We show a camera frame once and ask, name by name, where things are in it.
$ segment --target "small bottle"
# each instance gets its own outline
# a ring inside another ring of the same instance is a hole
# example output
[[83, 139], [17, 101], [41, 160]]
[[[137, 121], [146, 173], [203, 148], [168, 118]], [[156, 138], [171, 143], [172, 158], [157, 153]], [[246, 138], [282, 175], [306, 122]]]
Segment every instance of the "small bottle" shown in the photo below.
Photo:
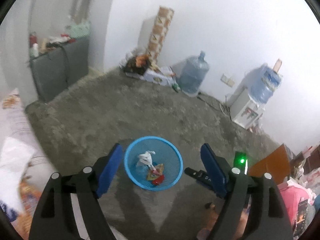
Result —
[[37, 43], [37, 34], [36, 32], [33, 32], [29, 36], [29, 43], [30, 43], [30, 48], [33, 48], [33, 44]]
[[38, 45], [38, 43], [34, 43], [32, 48], [33, 48], [33, 56], [34, 57], [39, 57], [39, 45]]

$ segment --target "gray carpet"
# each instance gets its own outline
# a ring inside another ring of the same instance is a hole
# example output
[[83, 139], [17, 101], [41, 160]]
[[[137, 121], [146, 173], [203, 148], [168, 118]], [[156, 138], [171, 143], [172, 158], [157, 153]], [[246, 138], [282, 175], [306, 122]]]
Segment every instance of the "gray carpet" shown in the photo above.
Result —
[[[52, 102], [27, 107], [36, 136], [62, 175], [78, 173], [105, 155], [114, 143], [125, 148], [134, 139], [154, 135], [172, 142], [184, 167], [203, 169], [199, 149], [213, 151], [232, 163], [235, 151], [247, 152], [250, 163], [278, 146], [230, 121], [212, 98], [216, 110], [197, 98], [169, 87], [128, 78], [113, 71], [86, 77]], [[204, 204], [215, 195], [182, 175], [163, 192], [135, 186], [120, 167], [109, 192], [99, 203], [108, 222], [129, 240], [192, 239], [201, 229]]]

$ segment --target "dark wooden furniture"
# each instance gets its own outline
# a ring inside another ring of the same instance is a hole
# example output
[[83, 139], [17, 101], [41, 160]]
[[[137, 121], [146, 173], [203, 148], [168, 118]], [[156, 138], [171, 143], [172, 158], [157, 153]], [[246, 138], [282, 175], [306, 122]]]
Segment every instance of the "dark wooden furniture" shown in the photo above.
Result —
[[320, 146], [318, 146], [311, 156], [306, 159], [306, 164], [303, 166], [304, 174], [308, 174], [314, 169], [320, 167]]

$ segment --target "gray cabinet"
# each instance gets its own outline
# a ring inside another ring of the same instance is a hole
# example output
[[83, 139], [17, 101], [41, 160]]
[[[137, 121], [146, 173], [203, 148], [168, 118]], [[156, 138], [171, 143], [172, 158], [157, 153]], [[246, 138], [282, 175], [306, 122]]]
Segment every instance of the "gray cabinet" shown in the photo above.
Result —
[[88, 74], [89, 38], [63, 44], [34, 58], [30, 67], [40, 100], [49, 102]]

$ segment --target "electrical outlet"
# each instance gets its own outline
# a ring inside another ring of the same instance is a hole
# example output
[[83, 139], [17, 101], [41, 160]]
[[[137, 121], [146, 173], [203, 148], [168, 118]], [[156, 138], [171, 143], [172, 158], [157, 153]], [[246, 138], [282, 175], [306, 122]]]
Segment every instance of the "electrical outlet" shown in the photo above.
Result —
[[232, 78], [228, 78], [225, 74], [222, 75], [220, 80], [229, 87], [233, 87], [235, 85], [235, 81]]
[[223, 83], [228, 84], [228, 78], [225, 74], [222, 75], [221, 79], [220, 79]]

